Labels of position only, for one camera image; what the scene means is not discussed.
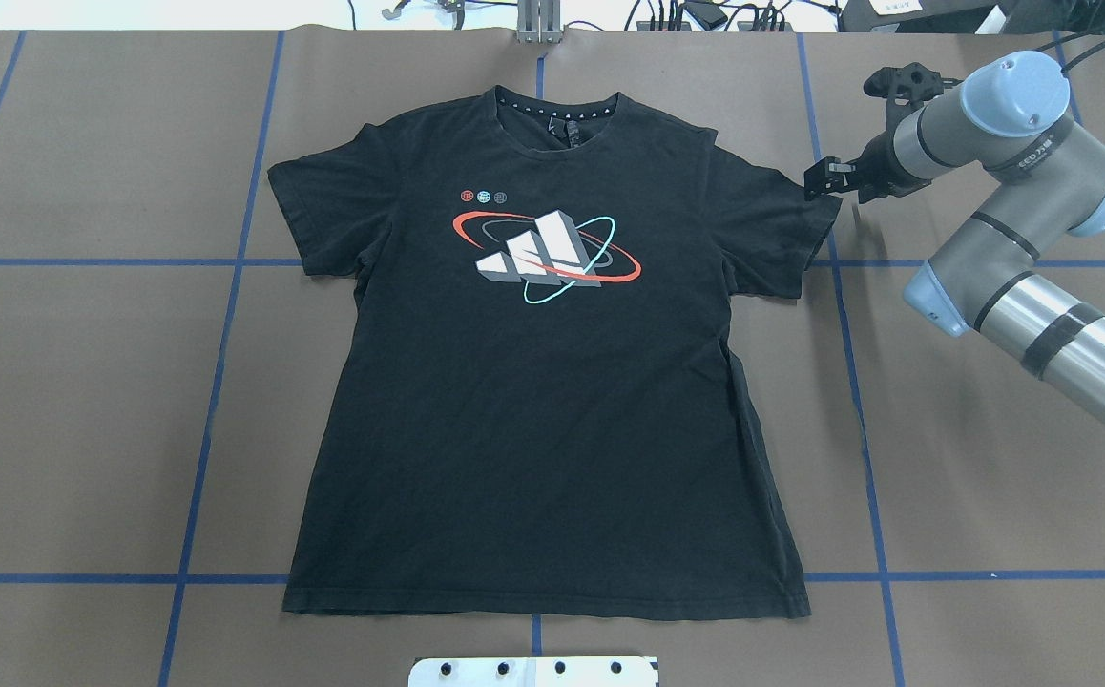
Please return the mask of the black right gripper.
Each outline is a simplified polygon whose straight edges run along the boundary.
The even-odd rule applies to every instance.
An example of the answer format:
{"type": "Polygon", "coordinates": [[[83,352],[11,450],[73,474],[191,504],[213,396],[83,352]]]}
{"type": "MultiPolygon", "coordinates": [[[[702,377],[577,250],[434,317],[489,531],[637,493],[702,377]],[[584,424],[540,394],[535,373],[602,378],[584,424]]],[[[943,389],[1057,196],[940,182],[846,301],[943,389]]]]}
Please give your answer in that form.
{"type": "Polygon", "coordinates": [[[894,152],[894,133],[885,130],[872,138],[857,159],[848,162],[825,156],[806,169],[806,201],[831,193],[857,192],[859,203],[877,198],[911,195],[930,184],[930,179],[911,173],[894,152]]]}

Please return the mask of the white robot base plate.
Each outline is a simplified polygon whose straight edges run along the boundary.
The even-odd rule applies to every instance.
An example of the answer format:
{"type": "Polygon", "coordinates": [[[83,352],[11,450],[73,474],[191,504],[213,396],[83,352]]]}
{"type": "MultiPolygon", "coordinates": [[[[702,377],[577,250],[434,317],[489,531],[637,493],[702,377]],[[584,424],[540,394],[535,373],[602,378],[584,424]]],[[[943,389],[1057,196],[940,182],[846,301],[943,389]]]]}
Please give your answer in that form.
{"type": "Polygon", "coordinates": [[[651,656],[488,656],[415,660],[408,686],[660,686],[651,656]]]}

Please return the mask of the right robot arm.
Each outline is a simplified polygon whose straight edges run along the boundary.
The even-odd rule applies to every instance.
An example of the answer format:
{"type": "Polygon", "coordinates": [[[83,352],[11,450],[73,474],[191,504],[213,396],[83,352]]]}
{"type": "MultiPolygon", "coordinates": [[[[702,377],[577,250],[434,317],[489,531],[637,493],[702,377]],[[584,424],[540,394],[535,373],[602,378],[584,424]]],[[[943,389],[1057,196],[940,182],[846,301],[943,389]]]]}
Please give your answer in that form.
{"type": "Polygon", "coordinates": [[[857,159],[810,166],[806,198],[902,198],[979,163],[996,190],[903,299],[953,338],[980,332],[1105,426],[1105,313],[1035,269],[1060,239],[1105,231],[1105,142],[1069,114],[1062,66],[1019,51],[957,81],[914,62],[875,71],[864,92],[885,102],[884,131],[857,159]]]}

